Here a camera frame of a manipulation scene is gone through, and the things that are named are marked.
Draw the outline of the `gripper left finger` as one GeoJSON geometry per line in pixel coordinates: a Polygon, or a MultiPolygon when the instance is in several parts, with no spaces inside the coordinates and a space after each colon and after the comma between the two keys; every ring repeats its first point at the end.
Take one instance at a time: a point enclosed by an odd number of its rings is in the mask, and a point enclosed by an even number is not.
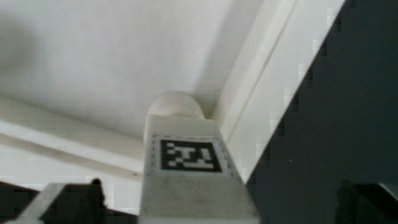
{"type": "Polygon", "coordinates": [[[104,204],[101,180],[53,183],[39,192],[15,224],[136,224],[136,216],[104,204]]]}

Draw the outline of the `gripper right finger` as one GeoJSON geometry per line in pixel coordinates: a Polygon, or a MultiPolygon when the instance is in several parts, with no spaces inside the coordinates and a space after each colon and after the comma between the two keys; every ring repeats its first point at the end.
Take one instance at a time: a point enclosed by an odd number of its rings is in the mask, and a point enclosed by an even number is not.
{"type": "Polygon", "coordinates": [[[398,185],[341,181],[333,224],[398,224],[398,185]]]}

